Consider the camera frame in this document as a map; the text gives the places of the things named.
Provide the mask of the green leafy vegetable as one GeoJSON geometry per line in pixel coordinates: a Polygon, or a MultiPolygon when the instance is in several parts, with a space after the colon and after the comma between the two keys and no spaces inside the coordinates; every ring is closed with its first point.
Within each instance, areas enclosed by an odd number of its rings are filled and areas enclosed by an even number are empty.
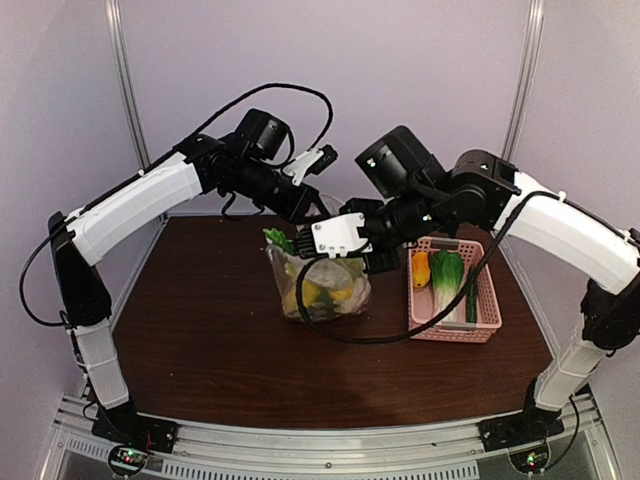
{"type": "Polygon", "coordinates": [[[263,234],[268,245],[277,247],[288,255],[295,254],[293,241],[287,237],[284,231],[277,228],[265,228],[263,234]]]}

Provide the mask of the small napa cabbage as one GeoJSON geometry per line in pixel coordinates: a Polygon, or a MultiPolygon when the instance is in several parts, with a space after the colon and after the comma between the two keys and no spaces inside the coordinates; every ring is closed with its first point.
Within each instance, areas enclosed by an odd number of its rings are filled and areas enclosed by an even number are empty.
{"type": "Polygon", "coordinates": [[[366,309],[371,294],[368,275],[360,258],[336,259],[338,282],[329,289],[334,311],[340,315],[358,314],[366,309]]]}

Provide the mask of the clear zip top bag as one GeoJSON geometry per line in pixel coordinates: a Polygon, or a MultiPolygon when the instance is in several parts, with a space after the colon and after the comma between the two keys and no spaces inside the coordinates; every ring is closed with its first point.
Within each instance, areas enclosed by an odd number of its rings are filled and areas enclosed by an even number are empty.
{"type": "MultiPolygon", "coordinates": [[[[296,280],[301,269],[309,261],[296,255],[288,255],[277,247],[268,245],[266,254],[274,274],[277,289],[281,298],[281,308],[286,319],[299,321],[301,319],[296,300],[296,280]]],[[[338,282],[338,269],[334,265],[336,259],[328,259],[318,262],[306,273],[304,280],[311,281],[323,289],[323,292],[311,307],[305,308],[309,317],[314,322],[329,322],[343,316],[334,311],[334,305],[329,295],[329,289],[338,282]]],[[[365,312],[370,304],[370,297],[365,312]]]]}

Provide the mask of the yellow lemon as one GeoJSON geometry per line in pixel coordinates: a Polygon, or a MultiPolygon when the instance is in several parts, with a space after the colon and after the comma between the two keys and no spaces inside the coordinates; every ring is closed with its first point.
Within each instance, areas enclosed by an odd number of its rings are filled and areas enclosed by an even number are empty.
{"type": "Polygon", "coordinates": [[[318,301],[323,289],[317,284],[304,280],[302,283],[302,303],[305,308],[311,307],[315,302],[318,301]]]}

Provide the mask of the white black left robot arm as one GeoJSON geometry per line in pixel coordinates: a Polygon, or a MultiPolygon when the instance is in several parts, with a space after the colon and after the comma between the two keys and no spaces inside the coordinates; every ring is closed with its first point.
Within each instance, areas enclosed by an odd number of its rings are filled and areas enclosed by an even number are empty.
{"type": "Polygon", "coordinates": [[[336,153],[314,143],[274,163],[292,137],[287,123],[251,109],[233,131],[218,138],[194,132],[98,199],[51,217],[53,265],[79,366],[99,405],[108,409],[106,429],[121,443],[137,442],[144,424],[124,407],[132,397],[113,339],[111,276],[117,254],[151,232],[162,215],[212,192],[244,197],[294,225],[322,212],[319,191],[304,180],[336,153]]]}

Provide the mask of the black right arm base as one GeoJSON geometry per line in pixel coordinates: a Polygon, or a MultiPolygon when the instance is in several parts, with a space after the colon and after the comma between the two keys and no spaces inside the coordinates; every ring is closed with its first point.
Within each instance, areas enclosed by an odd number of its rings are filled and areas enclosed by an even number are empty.
{"type": "Polygon", "coordinates": [[[543,441],[565,431],[556,413],[519,412],[483,420],[477,424],[486,452],[543,441]]]}

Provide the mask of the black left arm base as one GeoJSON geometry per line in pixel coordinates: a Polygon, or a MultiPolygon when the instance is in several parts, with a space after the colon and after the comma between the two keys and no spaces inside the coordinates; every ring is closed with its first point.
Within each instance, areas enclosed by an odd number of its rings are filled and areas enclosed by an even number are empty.
{"type": "Polygon", "coordinates": [[[173,452],[178,425],[174,421],[141,415],[128,396],[112,408],[107,408],[94,394],[97,412],[91,433],[99,438],[133,446],[139,450],[173,452]]]}

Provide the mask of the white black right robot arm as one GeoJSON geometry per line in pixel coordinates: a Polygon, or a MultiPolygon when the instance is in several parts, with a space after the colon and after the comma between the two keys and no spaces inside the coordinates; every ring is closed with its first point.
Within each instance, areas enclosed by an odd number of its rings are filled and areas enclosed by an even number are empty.
{"type": "Polygon", "coordinates": [[[355,159],[382,194],[353,198],[336,222],[337,252],[384,268],[402,244],[433,232],[454,235],[463,223],[515,237],[588,277],[581,329],[528,387],[513,419],[519,440],[535,440],[608,354],[639,334],[639,234],[622,230],[545,188],[484,150],[469,150],[447,170],[406,126],[398,126],[355,159]]]}

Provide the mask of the small orange fruit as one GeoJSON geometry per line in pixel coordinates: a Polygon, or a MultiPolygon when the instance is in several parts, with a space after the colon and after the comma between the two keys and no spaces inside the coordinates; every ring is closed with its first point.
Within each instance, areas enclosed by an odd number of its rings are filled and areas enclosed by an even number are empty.
{"type": "Polygon", "coordinates": [[[414,289],[425,288],[431,279],[429,253],[418,251],[411,257],[411,278],[414,289]]]}

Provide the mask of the green bok choy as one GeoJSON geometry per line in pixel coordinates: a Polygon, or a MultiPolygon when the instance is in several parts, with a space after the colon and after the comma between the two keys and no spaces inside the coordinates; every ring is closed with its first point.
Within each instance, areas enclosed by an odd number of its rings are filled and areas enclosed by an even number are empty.
{"type": "Polygon", "coordinates": [[[443,311],[459,293],[465,265],[458,252],[440,250],[430,255],[431,286],[437,312],[443,311]]]}

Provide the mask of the dark green cucumber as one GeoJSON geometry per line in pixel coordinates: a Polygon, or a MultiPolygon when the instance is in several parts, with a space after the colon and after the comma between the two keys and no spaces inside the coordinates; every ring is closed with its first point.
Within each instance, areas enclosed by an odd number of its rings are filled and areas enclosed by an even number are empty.
{"type": "Polygon", "coordinates": [[[478,273],[477,266],[472,265],[469,268],[469,276],[472,278],[472,282],[469,285],[469,289],[466,296],[466,322],[471,324],[476,324],[478,321],[478,308],[477,308],[477,297],[478,297],[478,273]]]}

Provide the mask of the right circuit board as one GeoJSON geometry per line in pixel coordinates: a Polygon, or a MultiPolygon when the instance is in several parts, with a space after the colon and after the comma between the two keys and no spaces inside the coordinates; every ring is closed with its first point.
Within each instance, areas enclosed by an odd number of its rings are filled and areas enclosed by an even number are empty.
{"type": "Polygon", "coordinates": [[[512,467],[521,474],[535,474],[544,470],[550,460],[550,451],[547,447],[537,446],[509,452],[509,461],[512,467]]]}

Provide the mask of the left aluminium frame post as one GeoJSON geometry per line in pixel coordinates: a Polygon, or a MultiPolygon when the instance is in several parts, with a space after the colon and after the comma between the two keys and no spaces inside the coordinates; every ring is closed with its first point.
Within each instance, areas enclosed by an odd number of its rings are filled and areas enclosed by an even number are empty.
{"type": "Polygon", "coordinates": [[[121,2],[118,0],[106,0],[104,5],[107,29],[110,36],[120,95],[129,134],[137,161],[141,168],[146,168],[150,165],[151,160],[134,92],[122,21],[121,2]]]}

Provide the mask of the aluminium frame post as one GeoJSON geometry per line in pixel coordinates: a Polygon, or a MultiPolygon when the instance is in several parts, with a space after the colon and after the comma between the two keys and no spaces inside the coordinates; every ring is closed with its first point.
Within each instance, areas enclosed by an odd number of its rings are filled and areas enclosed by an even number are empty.
{"type": "Polygon", "coordinates": [[[121,2],[118,0],[106,0],[104,5],[107,29],[110,36],[120,95],[129,134],[137,161],[141,168],[146,168],[150,165],[151,160],[134,92],[122,21],[121,2]]]}
{"type": "Polygon", "coordinates": [[[543,37],[544,19],[544,1],[531,0],[529,2],[519,74],[501,153],[501,158],[509,164],[514,162],[525,118],[527,100],[534,82],[543,37]]]}

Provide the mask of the aluminium front rail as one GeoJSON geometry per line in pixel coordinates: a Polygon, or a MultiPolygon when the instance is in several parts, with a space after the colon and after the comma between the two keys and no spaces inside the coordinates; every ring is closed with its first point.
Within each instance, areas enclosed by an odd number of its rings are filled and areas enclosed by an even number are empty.
{"type": "MultiPolygon", "coordinates": [[[[516,450],[488,451],[472,418],[346,430],[260,429],[175,420],[173,450],[132,479],[623,479],[593,396],[575,398],[571,448],[544,475],[519,472],[516,450]]],[[[107,464],[119,442],[91,434],[95,406],[64,395],[35,479],[124,479],[107,464]]]]}

